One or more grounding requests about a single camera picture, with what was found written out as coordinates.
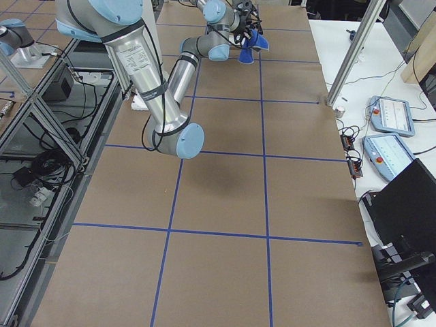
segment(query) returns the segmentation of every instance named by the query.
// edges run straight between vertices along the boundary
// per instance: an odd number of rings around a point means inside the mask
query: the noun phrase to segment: blue joint cap
[[[206,22],[215,24],[225,15],[225,3],[221,0],[209,0],[203,7],[203,16]]]
[[[4,42],[0,42],[0,50],[2,50],[6,56],[10,56],[15,52],[14,48]]]
[[[142,16],[143,0],[89,0],[93,8],[110,22],[132,25]]]
[[[181,159],[194,158],[202,150],[204,144],[204,131],[195,123],[190,123],[180,133],[177,140],[176,153]]]
[[[83,41],[89,41],[95,43],[102,42],[102,40],[96,34],[91,34],[89,32],[78,29],[77,27],[69,26],[57,19],[56,19],[56,23],[57,23],[57,30],[59,31],[60,34]]]
[[[3,25],[4,27],[25,27],[26,26],[18,18],[9,18],[9,19],[2,20],[0,22],[0,25]]]
[[[221,44],[209,50],[209,59],[211,61],[226,61],[229,59],[230,45]]]

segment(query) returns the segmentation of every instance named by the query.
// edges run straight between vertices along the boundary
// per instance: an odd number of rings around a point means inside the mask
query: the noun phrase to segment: electrical cable
[[[66,200],[65,201],[65,203],[63,203],[63,205],[62,205],[62,209],[59,211],[60,213],[63,211],[63,209],[69,204],[69,202],[72,200],[72,198],[74,197],[74,191],[73,191],[73,189],[71,188],[71,187],[69,187],[68,185],[64,185],[65,187],[67,187],[68,188],[68,190],[71,192],[71,195],[69,196],[69,198],[68,198],[68,200]],[[50,242],[49,244],[51,244],[51,243],[53,243],[53,242],[57,242],[58,240],[61,240],[62,238],[64,238],[64,237],[66,237],[68,234],[69,234],[69,232],[68,233],[65,233],[64,235],[62,235],[62,236],[59,236],[59,237],[56,237],[55,239],[52,239],[52,240],[50,240],[49,238],[47,238],[47,236],[48,235],[43,235],[42,234],[42,224],[39,224],[38,225],[38,228],[40,229],[40,232],[41,232],[41,235],[42,235],[42,238],[44,239],[44,240],[46,240],[47,242]]]
[[[401,282],[400,286],[398,286],[398,288],[396,289],[395,297],[394,297],[394,304],[392,305],[392,327],[396,327],[395,326],[395,307],[396,307],[396,303],[399,301],[400,291],[404,287],[404,285],[412,278],[413,278],[412,276],[409,276],[408,278],[406,278],[404,281]]]
[[[423,94],[424,93],[424,91],[421,91],[421,93],[419,94],[419,99],[421,100],[421,102],[422,102],[422,104],[424,104],[424,107],[423,108],[419,108],[419,107],[410,107],[410,108],[413,108],[413,109],[419,109],[419,110],[426,110],[427,109],[427,104],[424,102],[424,100],[422,100],[422,98],[421,98],[421,94]]]
[[[177,2],[178,2],[180,5],[183,5],[183,6],[185,6],[185,7],[189,7],[189,8],[197,8],[196,5],[185,5],[181,0],[178,0]]]
[[[364,199],[364,197],[367,196],[368,194],[370,194],[372,191],[373,191],[372,189],[369,189],[368,191],[366,191],[365,193],[363,193],[363,194],[360,196],[360,198],[359,198],[359,200],[357,201],[357,203],[361,203],[362,200]]]
[[[41,137],[41,138],[38,138],[38,136],[37,136],[35,133],[33,133],[33,131],[30,129],[29,126],[27,126],[26,123],[23,123],[22,125],[25,127],[25,129],[27,129],[27,131],[28,131],[28,132],[29,132],[29,133],[30,133],[34,138],[36,138],[37,140],[40,141],[40,146],[41,146],[44,150],[50,150],[50,149],[53,149],[53,145],[51,145],[51,144],[47,143],[46,141],[42,140],[42,137]]]
[[[144,24],[144,26],[145,26],[145,29],[146,29],[149,37],[150,37],[151,43],[153,45],[153,50],[155,51],[155,56],[156,56],[156,60],[158,62],[158,68],[159,68],[159,77],[160,77],[161,85],[163,85],[165,82],[165,78],[164,78],[164,73],[162,72],[162,63],[160,62],[160,59],[159,59],[159,53],[158,53],[157,48],[156,48],[155,40],[153,39],[153,36],[151,35],[150,29],[147,26],[147,24]],[[150,151],[150,152],[159,150],[159,146],[161,145],[162,140],[164,138],[164,134],[165,134],[165,123],[166,123],[165,92],[161,95],[161,102],[162,102],[162,111],[163,111],[162,116],[163,117],[162,117],[162,133],[161,133],[162,135],[160,135],[159,142],[157,144],[154,144],[153,148],[149,148],[147,145],[145,145],[145,142],[144,142],[145,129],[146,129],[147,125],[149,124],[151,115],[146,120],[144,127],[142,128],[142,132],[141,132],[141,144],[144,147],[144,149],[146,149],[147,151]]]
[[[225,41],[227,41],[231,45],[233,45],[236,49],[239,49],[239,50],[248,50],[248,49],[255,48],[255,46],[249,46],[247,48],[244,48],[243,46],[239,46],[239,45],[235,44],[234,42],[231,42],[228,37],[226,37],[224,34],[222,34],[220,31],[218,31],[216,28],[214,28],[214,26],[212,26],[210,24],[207,24],[207,27],[210,27],[214,32],[218,33],[219,36],[221,36]],[[256,39],[254,41],[254,44],[256,44],[256,42],[258,41],[258,38],[259,38],[259,33],[256,35]]]
[[[335,118],[335,119],[336,119],[336,121],[338,121],[338,122],[340,122],[342,124],[342,127],[340,129],[343,129],[345,127],[345,124],[343,123],[343,121],[341,119],[339,119],[339,118]]]
[[[0,100],[5,100],[5,101],[12,101],[14,104],[16,104],[16,101],[14,101],[14,100],[11,100],[11,99],[6,99],[6,98],[4,98],[4,97],[0,97]]]
[[[413,119],[415,123],[430,123],[432,121],[436,121],[436,118],[434,119]]]
[[[425,20],[424,20],[424,22],[421,24],[421,26],[423,26],[423,25],[427,22],[427,20],[430,18],[430,16],[431,16],[431,14],[433,13],[433,11],[434,11],[434,10],[432,10],[432,11],[430,12],[430,14],[425,18]],[[416,36],[418,36],[418,34],[419,34],[419,31],[416,32],[416,34],[412,37],[411,41],[409,42],[409,45],[407,46],[406,51],[404,52],[403,59],[406,58],[407,54],[409,53],[409,49],[410,49],[411,43],[416,39]]]
[[[421,154],[423,154],[423,153],[430,152],[430,151],[432,151],[432,150],[434,150],[434,149],[436,149],[436,146],[434,146],[433,148],[429,148],[429,149],[427,149],[427,150],[425,150],[425,151],[415,152],[414,155],[421,155]]]
[[[61,48],[59,48],[59,47],[57,47],[57,46],[53,46],[53,45],[51,45],[51,44],[47,44],[47,43],[40,42],[40,41],[36,41],[36,43],[38,43],[38,44],[42,44],[42,45],[44,45],[44,46],[50,46],[50,47],[52,47],[52,48],[54,48],[54,49],[57,49],[57,50],[61,51],[61,54],[62,54],[66,59],[68,59],[69,64],[74,68],[73,62],[71,61],[71,59],[68,57],[68,54],[67,54],[63,49],[61,49]]]
[[[403,327],[404,325],[406,325],[406,323],[408,323],[410,320],[412,320],[413,318],[415,318],[414,314],[409,315],[409,317],[407,317],[406,319],[404,319],[402,322],[400,322],[398,325],[396,325],[395,327]]]
[[[399,65],[394,69],[394,70],[391,70],[390,72],[387,72],[386,74],[384,74],[384,75],[381,75],[381,76],[367,76],[367,77],[362,77],[362,78],[358,78],[357,80],[353,80],[353,81],[351,81],[351,82],[346,82],[346,83],[344,83],[344,85],[349,85],[349,84],[353,84],[353,83],[356,83],[356,82],[360,82],[361,80],[369,80],[369,79],[371,79],[371,78],[383,78],[383,77],[386,77],[387,75],[389,75],[389,74],[391,74],[391,73],[396,73],[403,65],[405,64],[405,62],[404,61],[401,61],[400,63],[399,63]]]
[[[381,92],[380,96],[382,97],[383,94],[385,93],[386,89],[388,88],[389,84],[394,80],[396,73],[398,72],[398,69],[401,68],[402,65],[404,65],[405,62],[403,61],[394,71],[394,75],[392,75],[391,79],[389,80],[388,84],[386,84],[386,86],[383,89],[383,92]]]

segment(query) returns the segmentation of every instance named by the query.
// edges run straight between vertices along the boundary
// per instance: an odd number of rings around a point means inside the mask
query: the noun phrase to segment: white table
[[[346,31],[356,30],[359,27],[359,22],[337,22],[337,21],[310,21],[313,37],[322,64],[324,78],[327,83],[333,83],[334,78],[342,64],[343,58],[349,48],[349,33]],[[364,78],[367,76],[383,76],[387,72],[395,70],[401,63],[403,58],[396,49],[393,41],[390,39],[388,32],[383,24],[376,23],[362,51],[359,61],[354,65],[347,82]],[[405,84],[401,79],[401,72],[404,70],[405,64],[401,66],[392,82],[384,92],[383,96],[392,97],[395,99],[404,99],[410,103],[410,106],[423,108],[424,104],[419,99],[421,88],[417,84]],[[364,126],[365,108],[369,105],[369,99],[374,95],[381,95],[385,86],[394,73],[391,73],[383,78],[370,78],[368,80],[360,80],[356,83],[345,85],[336,106],[344,106],[345,114],[341,118],[345,126],[358,125]],[[431,107],[428,99],[424,94],[421,95],[422,100],[427,106],[426,110],[411,109],[414,119],[434,119],[436,113]],[[412,138],[403,138],[407,146],[412,152],[420,152],[427,150],[436,145],[436,122],[434,123],[415,123],[416,134]],[[368,129],[360,132],[354,143],[355,148],[362,153],[362,137],[367,135],[378,134],[371,124]],[[436,149],[434,151],[417,156],[421,159],[424,165],[436,176]],[[356,196],[359,198],[368,190],[379,191],[387,185],[387,182],[378,174],[373,164],[364,157],[362,167],[363,177],[359,178],[356,183]],[[362,218],[367,228],[367,234],[371,245],[380,243],[371,219],[369,218],[366,209],[361,204],[360,211]],[[413,297],[404,298],[396,306],[396,324],[403,321],[411,311],[407,308],[406,303]],[[425,327],[436,326],[436,314],[432,313],[425,320],[413,318],[407,323],[409,327]]]

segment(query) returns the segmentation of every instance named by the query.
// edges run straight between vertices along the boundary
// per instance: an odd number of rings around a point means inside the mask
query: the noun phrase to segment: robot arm
[[[200,58],[226,60],[230,33],[243,51],[268,48],[250,0],[234,1],[234,9],[221,0],[189,1],[202,10],[208,32],[182,43],[181,57],[167,83],[143,36],[148,27],[141,19],[142,0],[131,0],[127,6],[117,0],[57,0],[58,30],[70,37],[104,43],[129,75],[151,111],[145,132],[153,150],[183,159],[195,157],[204,142],[202,128],[189,123],[188,115],[179,110]]]
[[[153,150],[183,159],[201,150],[202,128],[189,123],[144,38],[142,0],[58,0],[58,30],[70,37],[102,42],[119,59],[151,112],[146,133]]]
[[[5,55],[12,55],[18,49],[24,61],[41,58],[41,52],[35,44],[25,24],[16,18],[0,22],[0,49]]]

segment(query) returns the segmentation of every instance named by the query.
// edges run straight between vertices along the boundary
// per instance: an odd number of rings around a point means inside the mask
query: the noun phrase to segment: label sticker
[[[126,72],[129,75],[135,74],[138,70],[150,64],[150,59],[145,49],[140,44],[136,44],[124,51],[117,52],[116,55],[121,60]]]

